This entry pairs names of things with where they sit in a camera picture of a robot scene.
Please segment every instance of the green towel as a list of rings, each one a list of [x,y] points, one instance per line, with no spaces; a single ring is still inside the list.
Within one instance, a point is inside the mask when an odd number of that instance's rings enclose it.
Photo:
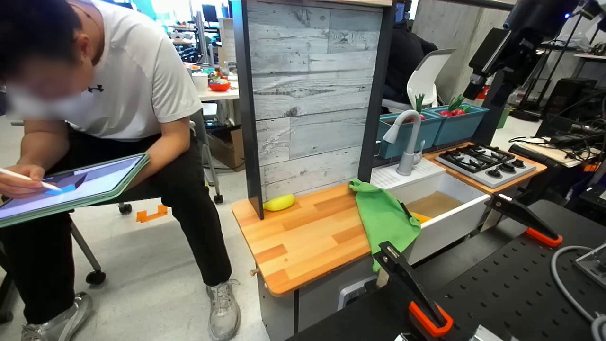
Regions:
[[[357,192],[358,212],[373,254],[381,250],[379,244],[384,241],[402,252],[421,233],[421,222],[407,214],[391,193],[358,179],[350,180],[349,188]],[[375,260],[373,271],[380,268]]]

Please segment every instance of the floor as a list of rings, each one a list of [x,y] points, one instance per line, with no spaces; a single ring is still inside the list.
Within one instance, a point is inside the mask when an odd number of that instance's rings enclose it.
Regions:
[[[507,141],[532,136],[538,123],[509,118],[497,130],[493,145],[508,149]],[[11,127],[0,117],[0,166],[19,156],[21,127]],[[235,295],[242,309],[242,323],[235,340],[268,340],[261,321],[257,281],[249,272],[254,260],[233,218],[230,206],[246,197],[245,173],[220,174],[225,203],[217,206],[240,286]],[[132,203],[133,211],[154,211],[159,200]],[[73,219],[99,259],[108,279],[101,288],[89,288],[85,276],[91,270],[75,248],[76,290],[95,300],[95,313],[75,340],[210,340],[207,319],[210,303],[198,268],[178,223],[170,215],[137,223],[135,214],[123,217],[116,206],[76,210]],[[0,269],[0,279],[4,276]],[[16,302],[15,320],[0,326],[1,340],[19,340],[23,303]]]

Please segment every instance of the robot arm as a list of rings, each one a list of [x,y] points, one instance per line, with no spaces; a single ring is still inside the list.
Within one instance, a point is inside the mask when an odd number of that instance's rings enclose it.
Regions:
[[[606,13],[595,0],[518,0],[503,28],[490,30],[469,62],[473,72],[463,96],[475,100],[486,79],[503,70],[503,84],[491,102],[503,105],[537,64],[538,45],[555,38],[579,5],[583,6],[579,14],[590,20],[596,16],[606,18]],[[606,29],[603,22],[606,20],[598,25],[601,30]]]

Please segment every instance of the shoe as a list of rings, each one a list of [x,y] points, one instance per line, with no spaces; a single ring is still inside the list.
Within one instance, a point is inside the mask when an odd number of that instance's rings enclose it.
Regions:
[[[76,294],[74,305],[51,321],[23,326],[21,341],[70,341],[92,312],[92,297],[80,292]]]
[[[233,296],[232,285],[240,285],[240,282],[229,280],[217,286],[206,287],[212,303],[208,331],[215,341],[231,339],[240,327],[240,307]]]

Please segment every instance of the sink basin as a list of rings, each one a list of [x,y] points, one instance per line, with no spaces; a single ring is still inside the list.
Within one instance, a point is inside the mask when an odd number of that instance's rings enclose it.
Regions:
[[[403,252],[413,264],[466,236],[477,228],[486,210],[488,194],[446,174],[440,166],[423,159],[413,173],[395,173],[397,164],[373,169],[370,183],[386,189],[410,212],[430,217],[421,234]]]

